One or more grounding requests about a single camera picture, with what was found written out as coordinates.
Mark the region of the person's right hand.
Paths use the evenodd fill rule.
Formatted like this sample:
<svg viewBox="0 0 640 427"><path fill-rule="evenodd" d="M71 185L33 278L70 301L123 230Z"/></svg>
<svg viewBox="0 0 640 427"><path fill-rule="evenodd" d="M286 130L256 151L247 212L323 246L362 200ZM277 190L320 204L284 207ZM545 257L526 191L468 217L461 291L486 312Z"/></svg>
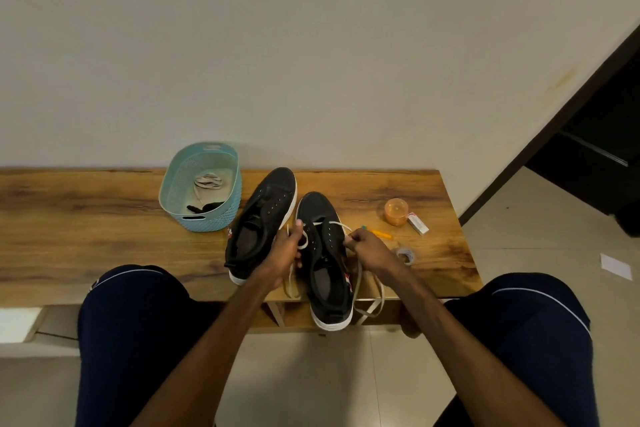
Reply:
<svg viewBox="0 0 640 427"><path fill-rule="evenodd" d="M374 274L383 285L392 287L407 267L387 245L371 232L356 229L350 234L362 234L362 252L359 263Z"/></svg>

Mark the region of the person's left hand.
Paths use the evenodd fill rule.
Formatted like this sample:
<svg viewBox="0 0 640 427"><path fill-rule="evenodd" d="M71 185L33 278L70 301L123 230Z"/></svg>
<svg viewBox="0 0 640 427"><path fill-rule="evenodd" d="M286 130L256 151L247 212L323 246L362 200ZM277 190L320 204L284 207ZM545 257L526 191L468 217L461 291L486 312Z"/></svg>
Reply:
<svg viewBox="0 0 640 427"><path fill-rule="evenodd" d="M281 286L283 279L300 261L298 245L287 244L287 229L278 230L271 249L265 260L253 271L251 278L256 277L271 292Z"/></svg>

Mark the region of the white shoelace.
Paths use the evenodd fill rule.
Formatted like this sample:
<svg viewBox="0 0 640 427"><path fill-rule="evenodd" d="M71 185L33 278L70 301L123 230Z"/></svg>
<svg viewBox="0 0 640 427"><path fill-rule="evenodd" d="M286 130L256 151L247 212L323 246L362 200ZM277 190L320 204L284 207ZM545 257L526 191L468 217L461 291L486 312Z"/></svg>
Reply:
<svg viewBox="0 0 640 427"><path fill-rule="evenodd" d="M227 200L222 178L212 172L196 177L194 193L201 205Z"/></svg>
<svg viewBox="0 0 640 427"><path fill-rule="evenodd" d="M352 231L348 225L330 218L305 223L298 244L301 267L291 264L284 283L288 298L308 299L313 323L327 332L362 326L367 319L376 318L386 302L384 286L374 277L378 297L371 300L367 309L357 305L365 273L360 261L356 262L355 273L348 271L348 252L343 242Z"/></svg>

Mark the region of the person's left forearm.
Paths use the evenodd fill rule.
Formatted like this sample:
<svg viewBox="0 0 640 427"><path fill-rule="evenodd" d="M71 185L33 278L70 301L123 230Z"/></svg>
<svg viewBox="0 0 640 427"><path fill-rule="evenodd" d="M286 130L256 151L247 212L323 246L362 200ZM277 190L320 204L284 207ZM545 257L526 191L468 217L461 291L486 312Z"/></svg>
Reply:
<svg viewBox="0 0 640 427"><path fill-rule="evenodd" d="M253 272L130 427L214 427L239 348L255 314L282 274L270 268Z"/></svg>

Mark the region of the person's right forearm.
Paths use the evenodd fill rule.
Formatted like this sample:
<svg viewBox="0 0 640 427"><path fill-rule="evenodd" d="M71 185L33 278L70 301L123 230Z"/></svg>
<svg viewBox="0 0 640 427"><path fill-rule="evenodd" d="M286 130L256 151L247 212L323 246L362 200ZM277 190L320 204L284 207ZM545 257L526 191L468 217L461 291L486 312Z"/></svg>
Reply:
<svg viewBox="0 0 640 427"><path fill-rule="evenodd" d="M475 427L566 427L415 273L396 265L387 283L436 352Z"/></svg>

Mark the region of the black sneaker with lace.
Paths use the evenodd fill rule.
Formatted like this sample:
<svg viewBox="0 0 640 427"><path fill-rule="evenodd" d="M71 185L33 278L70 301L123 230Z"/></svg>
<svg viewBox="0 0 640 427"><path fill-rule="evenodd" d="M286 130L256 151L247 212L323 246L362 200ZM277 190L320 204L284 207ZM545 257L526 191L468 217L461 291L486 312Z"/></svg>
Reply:
<svg viewBox="0 0 640 427"><path fill-rule="evenodd" d="M306 288L313 322L326 332L343 330L354 312L345 228L328 198L316 191L301 198L296 218L303 223L298 274Z"/></svg>

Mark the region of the black sneaker without lace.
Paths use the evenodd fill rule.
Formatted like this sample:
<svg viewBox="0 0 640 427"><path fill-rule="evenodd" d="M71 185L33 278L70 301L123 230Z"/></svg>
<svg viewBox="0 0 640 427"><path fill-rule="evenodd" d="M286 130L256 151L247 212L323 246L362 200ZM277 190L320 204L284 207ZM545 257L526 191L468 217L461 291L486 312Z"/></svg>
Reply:
<svg viewBox="0 0 640 427"><path fill-rule="evenodd" d="M260 182L230 229L225 267L242 286L271 251L276 234L292 215L298 186L288 167L278 167Z"/></svg>

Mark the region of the orange round jar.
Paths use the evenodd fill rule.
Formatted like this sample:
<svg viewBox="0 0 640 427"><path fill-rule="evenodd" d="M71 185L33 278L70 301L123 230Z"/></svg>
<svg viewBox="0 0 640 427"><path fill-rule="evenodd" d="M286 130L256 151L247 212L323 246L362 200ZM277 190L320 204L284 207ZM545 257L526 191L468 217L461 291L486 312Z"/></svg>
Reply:
<svg viewBox="0 0 640 427"><path fill-rule="evenodd" d="M400 197L389 199L383 207L386 222L394 227L403 225L407 221L409 212L407 202Z"/></svg>

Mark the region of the small white box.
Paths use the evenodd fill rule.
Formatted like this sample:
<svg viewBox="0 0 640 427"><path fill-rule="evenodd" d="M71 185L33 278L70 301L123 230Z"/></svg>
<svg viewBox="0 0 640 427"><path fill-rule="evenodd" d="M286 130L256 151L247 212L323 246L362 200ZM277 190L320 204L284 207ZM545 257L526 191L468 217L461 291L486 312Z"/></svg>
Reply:
<svg viewBox="0 0 640 427"><path fill-rule="evenodd" d="M424 236L428 233L429 228L425 225L425 223L419 218L419 216L410 212L406 215L407 221L410 223L411 227L420 235Z"/></svg>

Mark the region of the teal plastic basket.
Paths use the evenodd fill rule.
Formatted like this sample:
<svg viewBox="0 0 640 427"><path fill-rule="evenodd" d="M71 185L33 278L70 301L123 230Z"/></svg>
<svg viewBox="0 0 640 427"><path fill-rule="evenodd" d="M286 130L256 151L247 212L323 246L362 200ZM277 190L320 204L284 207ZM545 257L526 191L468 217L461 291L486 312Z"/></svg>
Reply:
<svg viewBox="0 0 640 427"><path fill-rule="evenodd" d="M223 180L227 200L216 210L194 214L188 204L201 207L194 193L196 177L215 173ZM236 217L241 203L242 176L234 148L220 142L197 142L181 149L172 158L159 189L161 208L191 232L224 229Z"/></svg>

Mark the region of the wooden table leg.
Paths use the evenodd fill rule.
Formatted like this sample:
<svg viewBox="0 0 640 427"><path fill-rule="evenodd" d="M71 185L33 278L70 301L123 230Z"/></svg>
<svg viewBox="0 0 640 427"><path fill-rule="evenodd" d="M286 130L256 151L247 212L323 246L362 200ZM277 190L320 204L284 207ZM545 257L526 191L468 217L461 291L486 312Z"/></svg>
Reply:
<svg viewBox="0 0 640 427"><path fill-rule="evenodd" d="M279 328L285 328L285 312L286 302L281 301L267 301L265 302L273 319Z"/></svg>

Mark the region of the bundled white shoelace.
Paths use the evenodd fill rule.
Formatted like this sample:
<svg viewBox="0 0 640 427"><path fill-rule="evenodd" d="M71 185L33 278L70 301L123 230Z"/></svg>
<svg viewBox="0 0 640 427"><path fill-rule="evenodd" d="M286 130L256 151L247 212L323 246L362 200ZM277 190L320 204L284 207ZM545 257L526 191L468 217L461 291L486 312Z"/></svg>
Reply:
<svg viewBox="0 0 640 427"><path fill-rule="evenodd" d="M201 205L227 200L222 178L212 172L196 177L194 193Z"/></svg>

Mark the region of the person's left leg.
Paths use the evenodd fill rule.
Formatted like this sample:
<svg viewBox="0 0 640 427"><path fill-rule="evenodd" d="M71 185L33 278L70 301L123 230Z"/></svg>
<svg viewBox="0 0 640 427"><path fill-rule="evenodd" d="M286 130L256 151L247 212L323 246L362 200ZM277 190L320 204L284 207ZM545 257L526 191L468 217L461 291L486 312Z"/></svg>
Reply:
<svg viewBox="0 0 640 427"><path fill-rule="evenodd" d="M79 310L81 373L76 427L129 427L218 317L157 266L103 274Z"/></svg>

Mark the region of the person's leg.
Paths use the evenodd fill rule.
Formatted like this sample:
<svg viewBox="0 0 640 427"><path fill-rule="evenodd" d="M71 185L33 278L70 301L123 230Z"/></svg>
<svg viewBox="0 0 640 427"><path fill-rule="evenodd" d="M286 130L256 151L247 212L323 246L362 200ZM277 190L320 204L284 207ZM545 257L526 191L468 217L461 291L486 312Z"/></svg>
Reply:
<svg viewBox="0 0 640 427"><path fill-rule="evenodd" d="M157 266L103 274L79 310L81 373L76 427L129 427L218 317Z"/></svg>
<svg viewBox="0 0 640 427"><path fill-rule="evenodd" d="M567 427L599 427L590 319L569 286L508 273L445 307Z"/></svg>

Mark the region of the person's right leg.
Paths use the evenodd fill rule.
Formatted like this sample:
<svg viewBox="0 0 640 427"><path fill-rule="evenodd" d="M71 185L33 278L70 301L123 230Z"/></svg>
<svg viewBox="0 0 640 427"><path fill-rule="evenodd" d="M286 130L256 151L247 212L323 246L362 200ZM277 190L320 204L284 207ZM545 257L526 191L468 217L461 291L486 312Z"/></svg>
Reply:
<svg viewBox="0 0 640 427"><path fill-rule="evenodd" d="M445 307L567 427L599 427L590 319L569 286L508 273Z"/></svg>

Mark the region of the white paper sheet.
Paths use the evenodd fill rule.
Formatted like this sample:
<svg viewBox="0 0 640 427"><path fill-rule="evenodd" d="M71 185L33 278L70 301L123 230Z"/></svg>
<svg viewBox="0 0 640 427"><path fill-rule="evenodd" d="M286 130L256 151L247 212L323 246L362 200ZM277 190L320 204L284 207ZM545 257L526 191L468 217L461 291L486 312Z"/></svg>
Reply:
<svg viewBox="0 0 640 427"><path fill-rule="evenodd" d="M634 279L632 267L625 262L619 261L618 259L610 257L604 253L600 253L600 264L604 271L612 273L613 275L628 281L632 281Z"/></svg>

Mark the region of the dark door frame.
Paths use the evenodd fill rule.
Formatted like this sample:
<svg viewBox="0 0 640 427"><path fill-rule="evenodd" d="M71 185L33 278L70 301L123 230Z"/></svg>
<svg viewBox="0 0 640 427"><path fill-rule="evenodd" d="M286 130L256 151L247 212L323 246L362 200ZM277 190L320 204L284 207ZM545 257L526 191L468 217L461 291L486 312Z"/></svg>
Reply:
<svg viewBox="0 0 640 427"><path fill-rule="evenodd" d="M534 136L484 191L459 216L465 225L516 172L564 127L565 124L640 51L640 24L628 35L556 115Z"/></svg>

